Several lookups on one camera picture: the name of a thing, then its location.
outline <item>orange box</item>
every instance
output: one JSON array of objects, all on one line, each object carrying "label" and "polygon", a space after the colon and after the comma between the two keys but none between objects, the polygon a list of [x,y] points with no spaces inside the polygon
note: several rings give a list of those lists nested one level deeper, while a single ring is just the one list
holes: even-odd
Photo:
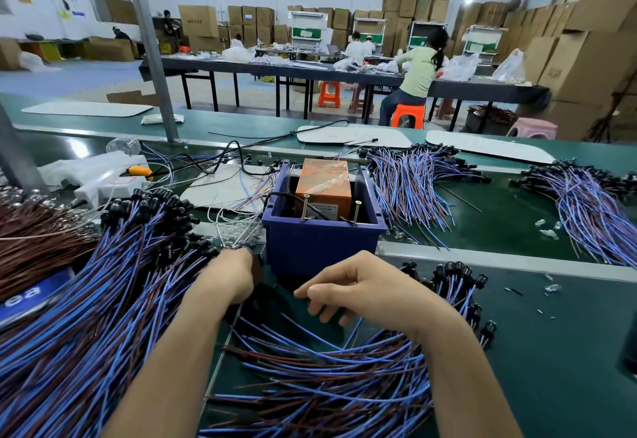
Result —
[{"label": "orange box", "polygon": [[[352,206],[352,189],[347,162],[306,158],[296,187],[296,196],[303,199],[303,195],[309,195],[308,202],[330,220],[338,220],[339,217],[348,219]],[[296,202],[295,211],[300,217],[303,212],[301,202]],[[314,214],[308,209],[306,217]]]}]

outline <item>hand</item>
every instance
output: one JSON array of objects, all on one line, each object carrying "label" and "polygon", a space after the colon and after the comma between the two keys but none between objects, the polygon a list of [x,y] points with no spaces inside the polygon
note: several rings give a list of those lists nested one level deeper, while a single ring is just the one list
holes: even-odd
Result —
[{"label": "hand", "polygon": [[310,299],[308,312],[313,316],[325,306],[321,322],[328,322],[344,307],[346,311],[339,321],[342,326],[357,314],[383,329],[400,331],[412,340],[416,340],[427,321],[433,324],[441,317],[460,317],[440,296],[365,251],[326,267],[294,295]]},{"label": "hand", "polygon": [[254,254],[246,248],[221,250],[219,256],[201,271],[190,289],[195,292],[223,291],[231,299],[231,304],[239,304],[250,296],[255,284],[260,281],[260,269],[253,273],[253,267],[257,265]]}]

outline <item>white board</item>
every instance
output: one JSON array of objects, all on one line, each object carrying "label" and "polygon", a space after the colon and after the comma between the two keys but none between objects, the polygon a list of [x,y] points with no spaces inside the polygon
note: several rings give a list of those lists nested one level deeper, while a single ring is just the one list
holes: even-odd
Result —
[{"label": "white board", "polygon": [[531,161],[533,163],[553,163],[553,156],[543,149],[530,144],[513,143],[479,135],[466,133],[450,133],[449,131],[427,132],[427,143],[454,146],[464,152],[482,155],[499,156],[513,160]]},{"label": "white board", "polygon": [[[300,130],[316,128],[312,126],[299,127]],[[364,144],[365,146],[386,146],[388,148],[409,148],[410,139],[398,130],[377,126],[346,126],[314,129],[305,133],[298,133],[296,137],[303,143],[316,144]]]},{"label": "white board", "polygon": [[[267,167],[243,165],[250,173],[264,174]],[[181,199],[188,199],[198,208],[234,209],[237,212],[260,212],[263,201],[255,200],[243,208],[235,208],[241,200],[253,195],[259,188],[261,177],[248,175],[241,171],[238,163],[219,165],[213,175],[201,173],[181,194]]]},{"label": "white board", "polygon": [[36,114],[70,114],[73,116],[109,116],[125,118],[153,108],[147,104],[97,103],[91,101],[51,101],[24,108]]}]

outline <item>blue plastic box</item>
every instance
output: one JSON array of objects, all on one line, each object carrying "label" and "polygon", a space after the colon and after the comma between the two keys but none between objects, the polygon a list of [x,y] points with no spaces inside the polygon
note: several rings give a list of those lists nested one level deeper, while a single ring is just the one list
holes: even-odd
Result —
[{"label": "blue plastic box", "polygon": [[[293,193],[296,189],[299,177],[291,176],[288,167],[287,163],[282,165],[275,192]],[[362,202],[358,218],[360,223],[356,225],[345,221],[283,217],[294,199],[276,195],[268,199],[262,222],[266,229],[267,263],[272,273],[314,277],[328,265],[361,250],[376,251],[378,237],[387,231],[387,226],[367,168],[360,168],[355,181],[350,184],[352,202]]]}]

